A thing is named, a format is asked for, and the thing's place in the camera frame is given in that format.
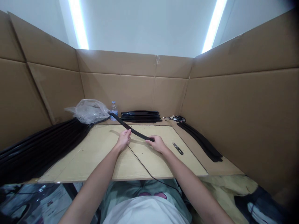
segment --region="white shirt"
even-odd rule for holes
[[[103,222],[108,223],[188,224],[188,220],[166,199],[158,196],[141,196],[114,206]]]

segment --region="hand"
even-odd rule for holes
[[[152,142],[150,140],[145,140],[147,143],[149,143],[156,151],[160,152],[160,153],[164,153],[167,150],[169,150],[169,148],[167,148],[167,146],[165,145],[165,143],[163,142],[162,138],[158,135],[151,135],[149,136],[149,138],[153,138],[155,141]]]
[[[130,143],[131,140],[131,129],[129,130],[124,130],[119,134],[117,143],[115,144],[114,148],[117,148],[119,152],[124,150],[127,144]]]

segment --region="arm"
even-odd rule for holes
[[[131,129],[120,133],[116,145],[87,178],[59,224],[91,222],[111,181],[118,155],[130,139]]]
[[[166,147],[160,136],[146,140],[156,151],[162,153],[185,195],[205,223],[234,223],[222,209],[199,178]]]

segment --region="pile of black strips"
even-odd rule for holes
[[[82,124],[73,118],[4,149],[0,152],[0,186],[41,177],[55,162],[74,149],[94,125]]]
[[[190,125],[186,124],[186,122],[179,122],[177,123],[179,127],[184,129],[188,134],[190,134],[197,143],[201,146],[204,150],[206,155],[213,161],[213,162],[221,162],[222,155],[214,148],[214,146],[197,130],[192,128]]]
[[[135,123],[156,123],[162,121],[158,111],[134,110],[121,113],[123,121]]]

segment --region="table surface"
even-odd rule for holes
[[[208,175],[192,151],[177,134],[172,126],[163,125],[131,125],[136,131],[146,135],[160,135],[166,146],[186,164],[197,176]],[[38,183],[68,183],[85,181],[99,162],[115,145],[118,135],[125,130],[122,125],[95,125],[87,137],[68,155],[54,164]],[[181,155],[172,145],[175,142],[184,152]],[[132,134],[130,147],[151,175],[158,179],[173,178],[162,155],[156,152],[143,139]],[[120,154],[112,180],[147,180],[151,179],[128,147]]]

